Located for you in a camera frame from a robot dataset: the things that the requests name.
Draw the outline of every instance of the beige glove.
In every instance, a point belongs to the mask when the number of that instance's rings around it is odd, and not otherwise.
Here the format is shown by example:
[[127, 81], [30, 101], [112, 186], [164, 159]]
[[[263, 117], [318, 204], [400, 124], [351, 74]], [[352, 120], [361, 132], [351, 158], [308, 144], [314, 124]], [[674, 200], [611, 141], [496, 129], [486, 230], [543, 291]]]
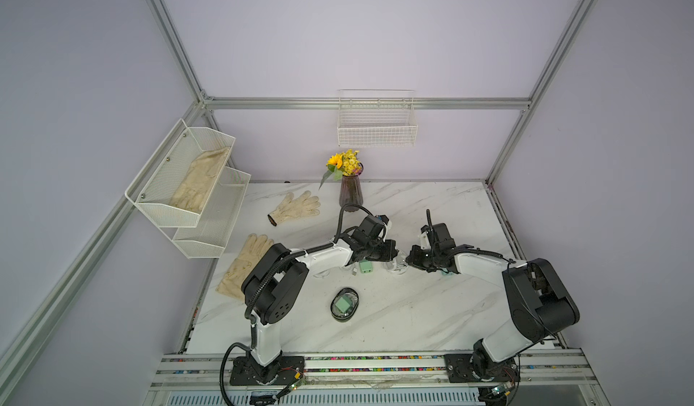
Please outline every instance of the beige glove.
[[321, 204], [318, 202], [317, 196], [311, 196], [311, 191], [306, 191], [301, 194], [298, 199], [291, 201], [294, 198], [294, 193], [289, 193], [282, 200], [279, 206], [270, 214], [267, 215], [270, 224], [277, 227], [286, 220], [295, 220], [302, 217], [314, 217], [321, 213], [318, 207]]
[[224, 166], [229, 147], [204, 151], [188, 167], [188, 172], [171, 197], [170, 206], [201, 213], [203, 204], [213, 190], [214, 179]]
[[273, 243], [273, 240], [268, 239], [265, 235], [249, 235], [239, 256], [236, 257], [234, 263], [231, 263], [224, 278], [219, 282], [217, 291], [243, 301], [245, 296], [241, 291], [241, 285]]

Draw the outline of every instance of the flower vase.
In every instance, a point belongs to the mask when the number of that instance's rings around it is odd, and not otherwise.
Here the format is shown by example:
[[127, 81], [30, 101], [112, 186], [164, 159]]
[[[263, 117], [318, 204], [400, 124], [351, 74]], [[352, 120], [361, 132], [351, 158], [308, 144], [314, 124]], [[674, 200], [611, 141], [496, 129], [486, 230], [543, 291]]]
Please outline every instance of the flower vase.
[[[359, 182], [359, 175], [342, 176], [342, 186], [340, 187], [340, 207], [344, 207], [344, 205], [348, 203], [358, 204], [360, 206], [364, 203], [364, 197], [361, 195], [361, 183]], [[345, 211], [347, 212], [355, 212], [358, 210], [358, 208], [352, 206], [345, 208]]]

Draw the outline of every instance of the wall-mounted wire basket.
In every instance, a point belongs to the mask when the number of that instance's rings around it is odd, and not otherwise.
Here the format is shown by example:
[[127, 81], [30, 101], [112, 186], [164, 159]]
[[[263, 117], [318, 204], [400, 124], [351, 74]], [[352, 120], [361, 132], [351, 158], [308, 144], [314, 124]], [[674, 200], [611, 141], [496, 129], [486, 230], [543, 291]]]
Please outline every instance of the wall-mounted wire basket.
[[206, 209], [195, 228], [178, 228], [171, 239], [188, 258], [218, 258], [224, 254], [241, 210], [250, 174], [222, 168]]
[[126, 198], [186, 257], [221, 257], [241, 210], [250, 174], [222, 166], [206, 199], [201, 202], [200, 212], [170, 206], [171, 197], [192, 162], [204, 151], [227, 147], [228, 152], [223, 157], [223, 163], [227, 163], [235, 141], [234, 137], [210, 128], [188, 127], [182, 120], [171, 132], [176, 130], [181, 134], [152, 177], [137, 190], [140, 187], [137, 182], [144, 179], [145, 166], [126, 190]]
[[413, 90], [340, 90], [341, 147], [409, 147], [417, 137]]
[[[139, 196], [131, 201], [157, 227], [196, 227], [212, 193], [207, 194], [201, 212], [170, 206], [171, 197], [183, 182], [193, 160], [204, 151], [229, 147], [229, 152], [223, 160], [223, 163], [226, 163], [234, 141], [234, 137], [210, 128], [186, 126], [169, 150], [167, 158], [159, 164]], [[218, 180], [219, 174], [214, 179], [214, 185]]]

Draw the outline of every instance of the sunflower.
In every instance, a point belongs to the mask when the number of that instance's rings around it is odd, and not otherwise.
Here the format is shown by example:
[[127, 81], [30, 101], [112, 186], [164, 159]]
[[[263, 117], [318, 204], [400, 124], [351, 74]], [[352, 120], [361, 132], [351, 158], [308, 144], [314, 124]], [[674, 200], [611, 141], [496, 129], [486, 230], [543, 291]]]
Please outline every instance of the sunflower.
[[333, 156], [332, 158], [327, 160], [327, 165], [334, 165], [335, 168], [341, 168], [342, 167], [342, 155], [337, 154]]

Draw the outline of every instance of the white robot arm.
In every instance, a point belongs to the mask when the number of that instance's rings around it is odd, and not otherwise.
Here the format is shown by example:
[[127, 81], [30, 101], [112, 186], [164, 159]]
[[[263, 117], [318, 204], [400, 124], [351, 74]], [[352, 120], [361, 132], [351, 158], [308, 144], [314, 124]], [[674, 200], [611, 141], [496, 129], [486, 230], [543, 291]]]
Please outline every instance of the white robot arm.
[[447, 362], [451, 381], [492, 380], [501, 368], [513, 364], [514, 355], [578, 322], [578, 308], [547, 260], [512, 260], [471, 245], [456, 246], [445, 224], [432, 225], [429, 210], [427, 222], [407, 263], [426, 272], [463, 273], [499, 286], [506, 291], [511, 313], [496, 331], [475, 343], [471, 362], [462, 363], [465, 371], [458, 370], [461, 364]]
[[294, 306], [309, 274], [363, 259], [390, 261], [397, 255], [395, 241], [386, 239], [391, 228], [388, 217], [372, 215], [362, 206], [358, 208], [367, 212], [360, 226], [342, 231], [342, 210], [335, 237], [325, 245], [289, 250], [274, 244], [241, 286], [251, 326], [250, 365], [259, 383], [270, 383], [280, 368], [279, 322]]
[[[246, 295], [246, 317], [251, 322], [252, 338], [247, 361], [242, 364], [250, 367], [248, 373], [258, 383], [272, 383], [280, 364], [286, 367], [286, 363], [280, 363], [278, 322], [293, 307], [309, 274], [365, 258], [390, 261], [397, 255], [395, 242], [385, 239], [391, 226], [388, 218], [376, 217], [358, 207], [368, 214], [359, 227], [342, 232], [341, 212], [334, 240], [325, 245], [290, 251], [282, 244], [275, 244], [241, 286]], [[451, 382], [492, 380], [501, 375], [502, 367], [510, 366], [509, 360], [516, 353], [541, 341], [550, 332], [578, 321], [578, 309], [547, 260], [510, 260], [470, 245], [456, 246], [446, 225], [432, 225], [429, 211], [427, 217], [421, 245], [412, 246], [407, 263], [426, 272], [463, 273], [497, 285], [505, 289], [511, 312], [508, 321], [475, 343], [473, 354], [467, 357], [469, 362], [450, 365], [447, 362], [449, 370], [454, 368], [453, 373], [449, 371]]]

